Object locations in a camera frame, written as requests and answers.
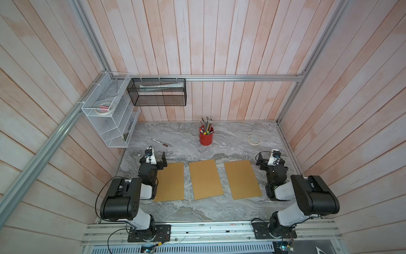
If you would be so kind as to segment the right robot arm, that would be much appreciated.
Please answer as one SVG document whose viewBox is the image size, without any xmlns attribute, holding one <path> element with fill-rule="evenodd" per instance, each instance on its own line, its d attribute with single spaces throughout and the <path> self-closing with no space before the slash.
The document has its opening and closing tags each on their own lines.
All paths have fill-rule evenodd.
<svg viewBox="0 0 406 254">
<path fill-rule="evenodd" d="M 295 227 L 311 218 L 337 214 L 340 210 L 338 198 L 320 176 L 291 175 L 288 179 L 288 167 L 281 158 L 281 152 L 274 149 L 269 152 L 270 158 L 263 157 L 263 151 L 256 157 L 256 165 L 266 172 L 265 186 L 267 197 L 276 202 L 295 200 L 296 202 L 281 211 L 276 211 L 270 217 L 269 223 L 252 220 L 252 227 L 267 226 L 269 232 L 263 233 L 263 239 L 295 238 Z"/>
</svg>

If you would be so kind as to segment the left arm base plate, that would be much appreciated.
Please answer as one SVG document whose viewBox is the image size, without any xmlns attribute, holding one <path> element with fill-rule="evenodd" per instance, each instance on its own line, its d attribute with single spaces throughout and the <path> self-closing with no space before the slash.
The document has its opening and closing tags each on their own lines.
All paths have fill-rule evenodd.
<svg viewBox="0 0 406 254">
<path fill-rule="evenodd" d="M 170 241 L 171 225 L 170 224 L 158 224 L 152 225 L 146 230 L 130 229 L 128 236 L 128 242 L 137 243 L 165 243 Z"/>
</svg>

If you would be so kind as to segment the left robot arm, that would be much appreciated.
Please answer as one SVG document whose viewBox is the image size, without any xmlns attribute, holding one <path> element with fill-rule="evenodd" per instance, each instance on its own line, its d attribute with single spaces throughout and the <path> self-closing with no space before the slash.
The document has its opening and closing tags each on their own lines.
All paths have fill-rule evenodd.
<svg viewBox="0 0 406 254">
<path fill-rule="evenodd" d="M 159 185 L 158 171 L 167 166 L 164 153 L 157 161 L 153 148 L 147 149 L 140 159 L 138 177 L 113 177 L 109 181 L 110 186 L 98 212 L 100 219 L 128 224 L 128 242 L 158 242 L 155 219 L 140 208 L 140 201 L 155 199 Z"/>
</svg>

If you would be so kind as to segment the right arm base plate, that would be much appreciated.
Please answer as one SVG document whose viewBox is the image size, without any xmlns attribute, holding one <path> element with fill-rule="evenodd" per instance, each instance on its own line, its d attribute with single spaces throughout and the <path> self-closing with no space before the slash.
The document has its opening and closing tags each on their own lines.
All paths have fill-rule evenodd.
<svg viewBox="0 0 406 254">
<path fill-rule="evenodd" d="M 270 222 L 253 222 L 251 226 L 257 240 L 297 238 L 297 233 L 293 227 L 280 226 Z"/>
</svg>

